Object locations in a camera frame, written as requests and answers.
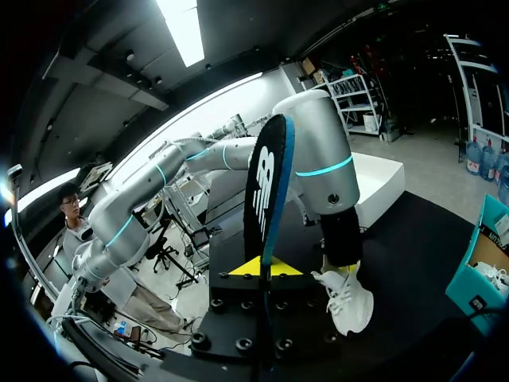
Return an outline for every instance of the white sneaker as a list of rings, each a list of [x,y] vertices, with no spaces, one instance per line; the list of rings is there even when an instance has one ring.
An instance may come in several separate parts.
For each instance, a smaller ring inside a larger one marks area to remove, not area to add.
[[[496,269],[482,261],[475,263],[473,268],[492,283],[504,298],[509,296],[509,276],[505,269]]]
[[[330,297],[327,311],[331,312],[334,325],[344,336],[348,332],[362,332],[373,314],[373,294],[365,290],[357,280],[359,267],[360,262],[346,277],[335,271],[328,271],[323,275],[311,272],[315,280],[325,286]]]

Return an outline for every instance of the shoelace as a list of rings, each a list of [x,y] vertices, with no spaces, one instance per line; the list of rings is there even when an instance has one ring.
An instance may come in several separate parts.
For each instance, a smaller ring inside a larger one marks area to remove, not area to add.
[[[330,297],[327,304],[327,312],[331,312],[336,316],[343,309],[344,305],[352,300],[352,293],[350,292],[350,284],[346,279],[339,290],[332,290],[327,288],[327,294]]]
[[[507,271],[505,269],[496,269],[495,267],[492,267],[490,271],[486,272],[486,278],[498,290],[505,287],[501,280],[502,277],[507,277]]]

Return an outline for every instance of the new balance logo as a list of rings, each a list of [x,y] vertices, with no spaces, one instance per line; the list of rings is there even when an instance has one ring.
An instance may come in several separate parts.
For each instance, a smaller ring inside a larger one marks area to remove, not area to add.
[[[272,187],[272,177],[274,175],[274,154],[269,153],[266,146],[260,152],[258,161],[258,170],[256,171],[256,180],[260,186],[258,191],[254,191],[253,208],[258,217],[260,230],[262,231],[262,240],[265,239],[265,210],[269,207],[270,189]]]

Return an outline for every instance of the ceiling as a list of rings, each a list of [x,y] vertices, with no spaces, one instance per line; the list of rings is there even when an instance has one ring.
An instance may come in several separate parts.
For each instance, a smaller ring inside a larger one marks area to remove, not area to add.
[[[21,195],[98,154],[119,162],[177,112],[287,57],[297,59],[324,32],[374,3],[199,0],[205,59],[189,68],[155,0],[88,0],[67,2],[59,14],[45,10],[55,18],[48,22],[52,43],[40,45],[45,50],[9,140],[8,162],[24,167]],[[44,36],[44,25],[35,25],[32,39]],[[134,51],[129,62],[128,49]],[[26,213],[47,215],[53,207]]]

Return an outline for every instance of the fluorescent light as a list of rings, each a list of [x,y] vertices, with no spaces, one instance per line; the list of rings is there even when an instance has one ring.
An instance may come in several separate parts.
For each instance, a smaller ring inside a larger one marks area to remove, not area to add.
[[[88,197],[85,197],[82,201],[79,202],[80,208],[83,208],[84,205],[88,203]]]
[[[26,209],[29,205],[31,205],[34,201],[51,191],[52,189],[55,189],[59,185],[63,185],[66,181],[71,181],[78,175],[80,171],[80,168],[74,169],[72,171],[69,171],[67,173],[63,173],[62,175],[53,178],[51,181],[47,181],[43,185],[40,185],[36,189],[30,191],[27,193],[24,197],[22,197],[19,202],[17,203],[17,211],[21,212],[24,209]],[[13,213],[9,209],[6,214],[3,217],[3,224],[4,226],[8,226],[10,222],[13,219]]]
[[[106,180],[109,181],[134,155],[136,155],[137,152],[140,151],[144,145],[146,145],[151,140],[155,139],[159,134],[161,134],[163,131],[165,131],[168,127],[173,125],[176,121],[178,121],[180,118],[184,117],[194,109],[200,107],[204,103],[207,103],[211,99],[216,98],[217,96],[222,95],[223,93],[229,92],[231,89],[237,88],[240,85],[243,85],[249,81],[256,80],[257,78],[262,76],[262,72],[256,73],[253,76],[246,77],[240,81],[234,82],[233,84],[230,84],[226,86],[225,88],[222,88],[218,90],[217,92],[212,93],[211,95],[207,95],[205,98],[199,100],[198,102],[194,103],[187,109],[181,111],[177,115],[175,115],[173,118],[171,118],[169,121],[165,122],[161,127],[159,127],[157,130],[155,130],[154,133],[149,135],[147,138],[143,140],[142,143],[140,143],[134,150],[132,150],[120,163],[108,174],[106,177]]]
[[[205,58],[196,0],[156,0],[184,65]]]

